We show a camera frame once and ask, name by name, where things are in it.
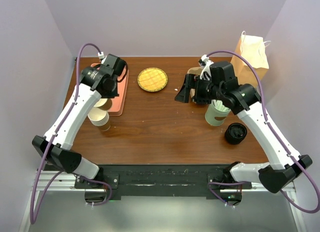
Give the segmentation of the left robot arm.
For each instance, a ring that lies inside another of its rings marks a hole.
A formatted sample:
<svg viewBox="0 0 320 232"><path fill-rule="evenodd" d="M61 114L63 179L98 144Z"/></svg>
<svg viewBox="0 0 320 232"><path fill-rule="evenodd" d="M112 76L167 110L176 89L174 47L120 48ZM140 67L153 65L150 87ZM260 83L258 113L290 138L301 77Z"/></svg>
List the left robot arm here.
<svg viewBox="0 0 320 232"><path fill-rule="evenodd" d="M52 127L43 135L36 135L32 145L41 156L40 168L49 162L66 173L86 177L92 188L103 184L100 167L72 151L76 135L89 112L101 98L114 98L118 83L128 70L127 64L119 67L98 64L76 71L76 84L70 100Z"/></svg>

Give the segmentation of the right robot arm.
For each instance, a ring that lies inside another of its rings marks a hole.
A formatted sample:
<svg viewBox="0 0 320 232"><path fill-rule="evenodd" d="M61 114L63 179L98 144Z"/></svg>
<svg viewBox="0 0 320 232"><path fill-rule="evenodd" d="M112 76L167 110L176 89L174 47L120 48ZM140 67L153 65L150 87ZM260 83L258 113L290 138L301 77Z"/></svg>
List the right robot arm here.
<svg viewBox="0 0 320 232"><path fill-rule="evenodd" d="M204 70L210 73L211 79L207 81L199 75L186 74L175 100L187 103L194 89L192 100L197 104L222 101L252 132L268 158L267 163L260 164L234 162L224 171L224 185L235 188L240 182L255 182L271 193L279 192L301 174L302 168L308 168L312 159L300 155L271 119L265 120L260 95L252 85L238 83L231 63L209 63Z"/></svg>

